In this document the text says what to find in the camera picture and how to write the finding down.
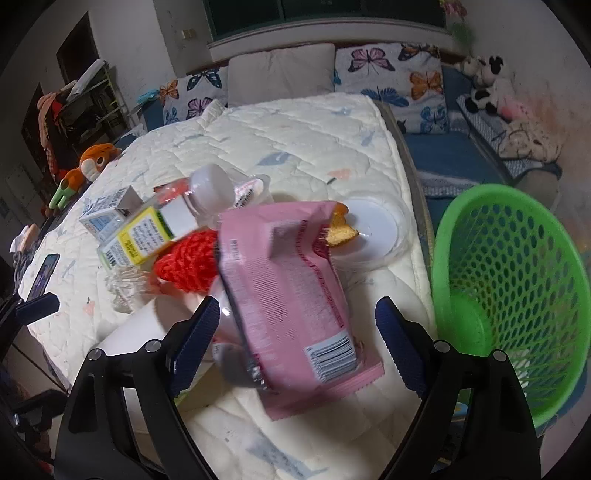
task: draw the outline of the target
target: white quilted mattress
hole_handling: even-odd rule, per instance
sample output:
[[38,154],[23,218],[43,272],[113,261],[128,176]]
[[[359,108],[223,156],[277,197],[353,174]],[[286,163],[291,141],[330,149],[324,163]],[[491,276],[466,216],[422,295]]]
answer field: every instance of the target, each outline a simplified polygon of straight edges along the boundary
[[[413,211],[397,146],[376,106],[362,95],[332,93],[233,109],[213,102],[199,118],[138,138],[45,237],[21,283],[20,295],[27,298],[46,255],[61,255],[46,289],[58,295],[60,310],[29,330],[71,384],[88,350],[127,318],[111,308],[97,242],[77,220],[85,200],[128,184],[147,198],[154,186],[211,162],[269,175],[276,202],[338,199],[366,190],[399,193]],[[279,421],[266,416],[255,391],[232,388],[216,368],[183,401],[179,410],[187,428],[220,479],[379,476],[420,401],[404,387],[376,330],[376,302],[391,296],[408,319],[435,334],[427,272],[413,230],[410,249],[387,268],[343,279],[354,334],[381,355],[382,378],[340,401]]]

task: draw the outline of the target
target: floor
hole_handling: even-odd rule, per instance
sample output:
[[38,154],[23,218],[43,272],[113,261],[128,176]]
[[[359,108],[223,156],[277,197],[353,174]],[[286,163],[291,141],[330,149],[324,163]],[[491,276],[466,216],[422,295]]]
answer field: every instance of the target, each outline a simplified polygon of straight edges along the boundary
[[[27,328],[22,328],[14,342],[26,356],[37,364],[49,377],[55,379],[51,374],[45,359],[43,358],[43,348],[31,336]],[[58,390],[58,387],[52,383],[39,369],[13,346],[10,347],[6,358],[3,361],[4,366],[10,373],[13,380],[23,386],[31,395],[37,395],[47,389]],[[51,452],[56,451],[57,434],[59,432],[61,416],[53,420],[53,425],[49,433]]]
[[542,442],[540,458],[542,463],[542,475],[545,475],[564,455],[567,448],[573,443],[584,423],[591,416],[591,364],[587,361],[587,384],[578,402],[549,428]]

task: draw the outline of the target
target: white plastic lid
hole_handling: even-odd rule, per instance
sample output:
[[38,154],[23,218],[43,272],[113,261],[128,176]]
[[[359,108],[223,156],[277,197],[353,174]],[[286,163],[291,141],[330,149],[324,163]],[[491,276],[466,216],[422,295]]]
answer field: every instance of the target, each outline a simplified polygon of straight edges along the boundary
[[190,179],[191,202],[199,213],[215,215],[234,205],[234,186],[219,165],[210,163],[194,171]]
[[330,250],[338,270],[374,270],[388,265],[406,251],[412,217],[401,198],[354,192],[339,201],[349,208],[345,218],[359,235]]
[[182,195],[166,203],[160,209],[160,213],[175,239],[182,238],[199,228],[195,216]]

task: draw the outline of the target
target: blue gripper pad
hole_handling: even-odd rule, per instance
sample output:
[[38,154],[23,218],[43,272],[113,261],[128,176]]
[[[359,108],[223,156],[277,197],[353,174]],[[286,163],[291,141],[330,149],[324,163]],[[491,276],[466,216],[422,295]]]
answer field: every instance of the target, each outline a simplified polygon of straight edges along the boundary
[[402,322],[406,322],[406,320],[397,309],[392,308],[390,298],[384,297],[376,304],[375,324],[386,347],[388,347],[404,385],[423,398],[427,392],[425,365],[405,332]]
[[219,321],[219,303],[212,300],[201,317],[193,324],[184,345],[173,359],[173,375],[168,387],[172,398],[176,398],[179,393],[191,386]]

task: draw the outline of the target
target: orange plush toy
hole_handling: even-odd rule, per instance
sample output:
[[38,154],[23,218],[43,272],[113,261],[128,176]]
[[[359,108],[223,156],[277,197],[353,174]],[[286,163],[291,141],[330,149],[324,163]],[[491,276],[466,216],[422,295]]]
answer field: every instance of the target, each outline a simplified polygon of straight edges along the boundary
[[80,166],[66,173],[66,176],[60,182],[49,202],[48,213],[53,212],[55,208],[63,210],[70,198],[80,191],[86,180],[95,181],[100,172],[105,169],[107,163],[120,153],[121,149],[110,143],[93,145],[88,148],[80,157]]

